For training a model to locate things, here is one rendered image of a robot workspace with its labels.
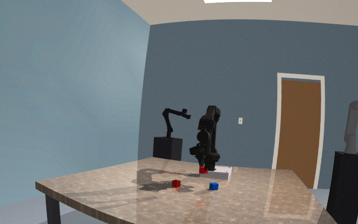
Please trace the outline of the blue cube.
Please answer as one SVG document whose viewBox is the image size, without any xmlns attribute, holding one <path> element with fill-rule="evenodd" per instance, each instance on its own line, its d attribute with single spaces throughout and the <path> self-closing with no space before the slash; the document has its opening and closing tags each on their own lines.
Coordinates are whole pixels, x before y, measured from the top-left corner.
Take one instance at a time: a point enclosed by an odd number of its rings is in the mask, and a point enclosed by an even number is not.
<svg viewBox="0 0 358 224">
<path fill-rule="evenodd" d="M 218 183 L 210 183 L 209 184 L 209 189 L 211 189 L 211 190 L 218 190 Z"/>
</svg>

